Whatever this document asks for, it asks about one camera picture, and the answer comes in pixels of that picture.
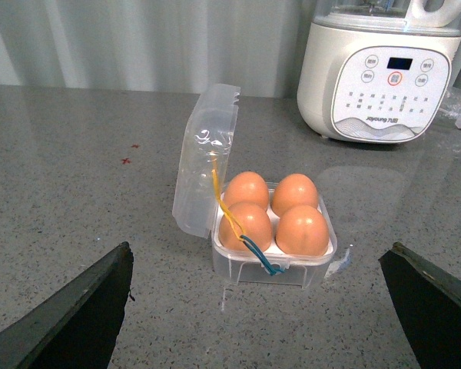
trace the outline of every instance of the yellow wire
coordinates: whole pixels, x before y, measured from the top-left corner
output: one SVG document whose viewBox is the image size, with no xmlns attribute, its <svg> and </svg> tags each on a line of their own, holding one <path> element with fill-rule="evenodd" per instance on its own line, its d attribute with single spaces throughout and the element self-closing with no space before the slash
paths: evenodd
<svg viewBox="0 0 461 369">
<path fill-rule="evenodd" d="M 226 206 L 226 204 L 222 201 L 221 199 L 221 187 L 219 185 L 218 181 L 218 176 L 217 176 L 217 158 L 214 158 L 212 160 L 212 164 L 214 168 L 212 169 L 212 177 L 214 179 L 214 194 L 215 198 L 217 199 L 218 204 L 220 205 L 222 211 L 224 212 L 224 217 L 229 221 L 230 227 L 232 228 L 232 231 L 236 238 L 239 241 L 244 241 L 244 239 L 241 237 L 242 234 L 246 234 L 246 231 L 244 230 L 243 225 L 234 217 L 232 212 L 229 210 L 229 208 Z M 242 230 L 242 232 L 238 232 L 236 229 L 236 225 Z"/>
</svg>

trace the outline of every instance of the granite countertop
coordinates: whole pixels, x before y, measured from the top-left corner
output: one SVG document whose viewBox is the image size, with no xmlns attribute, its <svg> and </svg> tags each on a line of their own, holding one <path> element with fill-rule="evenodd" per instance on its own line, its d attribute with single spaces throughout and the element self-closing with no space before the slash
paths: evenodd
<svg viewBox="0 0 461 369">
<path fill-rule="evenodd" d="M 128 241 L 136 301 L 111 368 L 417 367 L 378 259 L 401 241 L 461 279 L 461 131 L 331 141 L 295 100 L 240 98 L 227 179 L 309 175 L 345 262 L 310 290 L 236 286 L 171 215 L 197 98 L 0 86 L 0 330 Z"/>
</svg>

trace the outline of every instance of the open lid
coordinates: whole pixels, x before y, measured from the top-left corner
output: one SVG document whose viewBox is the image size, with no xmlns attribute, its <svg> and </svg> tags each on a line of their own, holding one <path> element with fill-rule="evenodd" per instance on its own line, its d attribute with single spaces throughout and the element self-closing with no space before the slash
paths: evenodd
<svg viewBox="0 0 461 369">
<path fill-rule="evenodd" d="M 172 214 L 182 231 L 208 238 L 217 201 L 212 169 L 225 179 L 237 120 L 240 88 L 212 85 L 201 94 L 187 122 Z"/>
</svg>

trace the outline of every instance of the white appliance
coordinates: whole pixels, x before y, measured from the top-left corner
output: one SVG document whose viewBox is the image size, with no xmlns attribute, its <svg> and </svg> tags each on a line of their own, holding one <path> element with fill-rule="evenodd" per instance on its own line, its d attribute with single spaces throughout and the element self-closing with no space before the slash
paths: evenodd
<svg viewBox="0 0 461 369">
<path fill-rule="evenodd" d="M 297 91 L 328 138 L 419 137 L 445 94 L 461 41 L 461 0 L 318 0 Z"/>
</svg>

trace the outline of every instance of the brown egg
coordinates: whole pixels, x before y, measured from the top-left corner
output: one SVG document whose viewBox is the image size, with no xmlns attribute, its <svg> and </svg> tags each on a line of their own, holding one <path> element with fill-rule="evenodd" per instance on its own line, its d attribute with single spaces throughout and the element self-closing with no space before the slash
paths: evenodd
<svg viewBox="0 0 461 369">
<path fill-rule="evenodd" d="M 253 171 L 243 171 L 229 182 L 224 193 L 224 203 L 230 207 L 238 202 L 253 202 L 268 209 L 270 195 L 264 179 Z"/>
<path fill-rule="evenodd" d="M 319 195 L 314 183 L 305 175 L 296 173 L 280 181 L 271 201 L 271 210 L 281 217 L 285 211 L 296 205 L 310 205 L 317 208 Z"/>
<path fill-rule="evenodd" d="M 258 204 L 252 202 L 238 202 L 229 207 L 234 217 L 242 224 L 248 236 L 262 251 L 266 251 L 271 245 L 273 230 L 268 214 Z M 240 235 L 243 234 L 239 226 L 235 225 Z M 222 245 L 231 250 L 249 251 L 246 245 L 239 241 L 231 228 L 231 223 L 226 217 L 222 217 L 218 231 L 218 239 Z"/>
<path fill-rule="evenodd" d="M 329 240 L 326 219 L 312 206 L 295 206 L 278 222 L 275 241 L 285 254 L 321 256 L 328 250 Z"/>
</svg>

